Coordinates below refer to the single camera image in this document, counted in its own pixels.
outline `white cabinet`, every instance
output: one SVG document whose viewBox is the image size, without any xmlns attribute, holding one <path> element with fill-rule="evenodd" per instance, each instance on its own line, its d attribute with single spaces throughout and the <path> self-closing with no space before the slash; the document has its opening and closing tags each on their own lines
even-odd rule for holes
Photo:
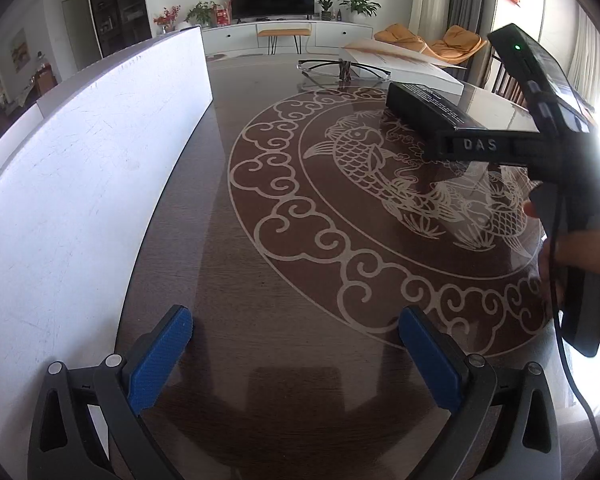
<svg viewBox="0 0 600 480">
<path fill-rule="evenodd" d="M 205 54 L 266 54 L 268 38 L 258 38 L 258 31 L 269 28 L 307 28 L 310 36 L 301 36 L 302 51 L 312 54 L 337 54 L 348 43 L 360 38 L 371 38 L 373 28 L 344 22 L 320 22 L 318 20 L 284 20 L 275 22 L 241 23 L 226 27 L 208 28 L 202 31 Z M 276 52 L 296 52 L 292 36 L 280 36 Z"/>
<path fill-rule="evenodd" d="M 202 32 L 202 42 L 207 55 L 232 50 L 246 50 L 258 47 L 258 33 L 255 23 L 211 28 Z"/>
<path fill-rule="evenodd" d="M 354 40 L 370 39 L 373 29 L 366 25 L 343 22 L 318 22 L 315 24 L 315 46 L 343 47 Z"/>
</svg>

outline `orange chair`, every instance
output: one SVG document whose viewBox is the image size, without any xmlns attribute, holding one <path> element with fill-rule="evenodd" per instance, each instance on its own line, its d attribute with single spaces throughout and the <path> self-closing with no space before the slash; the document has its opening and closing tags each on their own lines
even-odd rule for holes
<svg viewBox="0 0 600 480">
<path fill-rule="evenodd" d="M 453 65 L 466 61 L 487 44 L 486 40 L 474 32 L 464 30 L 459 25 L 449 28 L 443 38 L 435 41 L 431 46 L 399 23 L 378 32 L 374 38 L 384 43 L 415 50 Z"/>
</svg>

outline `door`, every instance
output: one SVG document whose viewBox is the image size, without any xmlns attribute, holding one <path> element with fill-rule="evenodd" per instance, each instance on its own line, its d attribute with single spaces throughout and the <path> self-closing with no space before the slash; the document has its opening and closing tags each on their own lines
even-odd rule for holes
<svg viewBox="0 0 600 480">
<path fill-rule="evenodd" d="M 76 68 L 82 70 L 100 59 L 89 4 L 87 0 L 64 0 L 62 13 Z"/>
</svg>

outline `device handle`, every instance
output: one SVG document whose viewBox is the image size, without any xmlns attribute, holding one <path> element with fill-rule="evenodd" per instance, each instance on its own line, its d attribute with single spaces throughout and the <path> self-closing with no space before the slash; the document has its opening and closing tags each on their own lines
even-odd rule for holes
<svg viewBox="0 0 600 480">
<path fill-rule="evenodd" d="M 553 235 L 558 189 L 542 183 L 529 194 L 547 236 Z M 600 230 L 600 196 L 566 197 L 558 235 L 572 231 Z M 593 357 L 600 345 L 600 275 L 568 267 L 565 283 L 562 337 L 578 352 Z"/>
</svg>

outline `blue gripper pad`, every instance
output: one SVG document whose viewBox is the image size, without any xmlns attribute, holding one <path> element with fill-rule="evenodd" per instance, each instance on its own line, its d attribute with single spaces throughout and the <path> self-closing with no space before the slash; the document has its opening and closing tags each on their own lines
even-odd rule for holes
<svg viewBox="0 0 600 480">
<path fill-rule="evenodd" d="M 398 331 L 436 404 L 455 413 L 462 403 L 463 382 L 468 377 L 462 362 L 464 353 L 449 336 L 441 334 L 417 306 L 407 307 L 400 313 Z"/>
<path fill-rule="evenodd" d="M 153 331 L 135 342 L 127 355 L 122 379 L 126 400 L 136 415 L 154 405 L 192 332 L 190 311 L 173 305 Z"/>
</svg>

